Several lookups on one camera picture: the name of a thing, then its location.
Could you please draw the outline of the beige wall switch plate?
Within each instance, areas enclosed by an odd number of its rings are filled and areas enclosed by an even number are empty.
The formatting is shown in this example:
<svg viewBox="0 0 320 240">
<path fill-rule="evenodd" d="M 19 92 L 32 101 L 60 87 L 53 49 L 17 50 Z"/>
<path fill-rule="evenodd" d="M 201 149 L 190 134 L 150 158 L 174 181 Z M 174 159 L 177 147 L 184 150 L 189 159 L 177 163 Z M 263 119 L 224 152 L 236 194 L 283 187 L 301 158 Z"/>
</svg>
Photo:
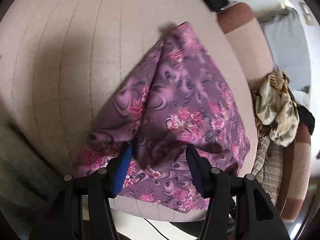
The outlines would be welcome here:
<svg viewBox="0 0 320 240">
<path fill-rule="evenodd" d="M 304 16 L 306 25 L 313 26 L 314 22 L 313 22 L 312 14 L 309 7 L 305 3 L 301 3 L 301 2 L 299 3 L 299 5 L 302 9 L 302 14 Z"/>
</svg>

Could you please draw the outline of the pink brown bolster cushion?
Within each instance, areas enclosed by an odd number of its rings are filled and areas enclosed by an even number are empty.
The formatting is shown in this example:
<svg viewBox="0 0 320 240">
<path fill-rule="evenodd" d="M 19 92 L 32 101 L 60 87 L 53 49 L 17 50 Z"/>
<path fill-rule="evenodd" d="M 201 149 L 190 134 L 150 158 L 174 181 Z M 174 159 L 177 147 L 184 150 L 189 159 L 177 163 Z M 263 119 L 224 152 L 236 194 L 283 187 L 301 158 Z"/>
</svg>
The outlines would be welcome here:
<svg viewBox="0 0 320 240">
<path fill-rule="evenodd" d="M 234 3 L 218 13 L 217 21 L 239 60 L 249 88 L 259 89 L 273 71 L 274 63 L 253 10 L 244 2 Z"/>
</svg>

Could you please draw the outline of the purple pink floral cloth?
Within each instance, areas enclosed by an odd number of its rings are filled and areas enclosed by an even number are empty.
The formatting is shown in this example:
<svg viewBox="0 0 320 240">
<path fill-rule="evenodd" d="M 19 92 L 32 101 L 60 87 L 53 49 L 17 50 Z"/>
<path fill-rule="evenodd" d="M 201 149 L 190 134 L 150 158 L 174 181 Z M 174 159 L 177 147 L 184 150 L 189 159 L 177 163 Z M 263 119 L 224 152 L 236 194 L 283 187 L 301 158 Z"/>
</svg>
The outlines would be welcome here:
<svg viewBox="0 0 320 240">
<path fill-rule="evenodd" d="M 188 22 L 172 28 L 105 103 L 75 175 L 106 166 L 126 142 L 133 157 L 120 195 L 182 213 L 208 206 L 193 185 L 187 145 L 231 175 L 242 167 L 250 143 L 233 93 Z"/>
</svg>

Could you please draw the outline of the black garment on bolster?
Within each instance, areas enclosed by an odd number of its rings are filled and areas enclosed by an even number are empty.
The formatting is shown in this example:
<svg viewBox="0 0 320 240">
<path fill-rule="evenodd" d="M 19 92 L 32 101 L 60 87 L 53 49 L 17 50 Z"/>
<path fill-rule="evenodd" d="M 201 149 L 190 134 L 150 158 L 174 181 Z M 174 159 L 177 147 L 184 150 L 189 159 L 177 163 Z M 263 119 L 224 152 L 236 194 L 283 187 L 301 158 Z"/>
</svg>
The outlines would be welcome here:
<svg viewBox="0 0 320 240">
<path fill-rule="evenodd" d="M 308 127 L 309 134 L 312 135 L 315 129 L 315 117 L 306 107 L 302 105 L 298 105 L 297 109 L 300 122 Z"/>
</svg>

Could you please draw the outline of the cream leaf-print crumpled cloth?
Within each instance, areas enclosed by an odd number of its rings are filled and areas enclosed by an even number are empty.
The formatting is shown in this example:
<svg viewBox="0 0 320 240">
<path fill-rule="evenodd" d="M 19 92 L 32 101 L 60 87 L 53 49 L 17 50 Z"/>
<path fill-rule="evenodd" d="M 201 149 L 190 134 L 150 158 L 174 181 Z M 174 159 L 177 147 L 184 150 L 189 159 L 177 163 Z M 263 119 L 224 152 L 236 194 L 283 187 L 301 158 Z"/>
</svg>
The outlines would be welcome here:
<svg viewBox="0 0 320 240">
<path fill-rule="evenodd" d="M 252 92 L 258 136 L 268 137 L 280 147 L 294 141 L 299 125 L 297 103 L 289 83 L 288 76 L 276 70 Z"/>
</svg>

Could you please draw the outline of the grey pillow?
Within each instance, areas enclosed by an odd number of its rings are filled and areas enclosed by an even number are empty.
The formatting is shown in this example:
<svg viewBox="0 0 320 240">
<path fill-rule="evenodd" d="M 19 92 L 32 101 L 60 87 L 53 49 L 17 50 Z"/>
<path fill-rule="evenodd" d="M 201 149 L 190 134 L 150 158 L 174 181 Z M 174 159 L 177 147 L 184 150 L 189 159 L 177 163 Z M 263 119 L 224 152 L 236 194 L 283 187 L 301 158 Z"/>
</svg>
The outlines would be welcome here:
<svg viewBox="0 0 320 240">
<path fill-rule="evenodd" d="M 272 18 L 261 20 L 260 25 L 274 68 L 289 77 L 291 90 L 308 92 L 311 85 L 310 54 L 298 12 L 287 7 Z"/>
</svg>

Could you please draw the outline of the striped floral cushion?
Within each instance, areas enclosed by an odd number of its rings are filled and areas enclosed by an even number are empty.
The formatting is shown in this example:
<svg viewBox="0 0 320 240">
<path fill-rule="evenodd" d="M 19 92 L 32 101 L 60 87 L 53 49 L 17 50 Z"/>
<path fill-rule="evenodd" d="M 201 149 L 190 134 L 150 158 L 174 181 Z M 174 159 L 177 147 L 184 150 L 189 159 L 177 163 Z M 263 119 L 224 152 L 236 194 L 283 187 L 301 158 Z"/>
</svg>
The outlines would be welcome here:
<svg viewBox="0 0 320 240">
<path fill-rule="evenodd" d="M 276 145 L 268 136 L 260 137 L 258 140 L 251 174 L 276 205 L 283 177 L 283 148 Z"/>
</svg>

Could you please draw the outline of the pink brown long bolster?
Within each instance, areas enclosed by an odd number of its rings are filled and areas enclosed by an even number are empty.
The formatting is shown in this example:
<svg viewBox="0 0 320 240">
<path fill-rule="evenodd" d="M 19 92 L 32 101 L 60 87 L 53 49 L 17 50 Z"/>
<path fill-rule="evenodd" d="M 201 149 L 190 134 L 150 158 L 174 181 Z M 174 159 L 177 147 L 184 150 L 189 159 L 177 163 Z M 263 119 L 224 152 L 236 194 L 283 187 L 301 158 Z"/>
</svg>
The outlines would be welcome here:
<svg viewBox="0 0 320 240">
<path fill-rule="evenodd" d="M 311 170 L 311 138 L 300 123 L 294 141 L 283 149 L 283 176 L 276 208 L 285 222 L 293 222 L 302 208 Z"/>
</svg>

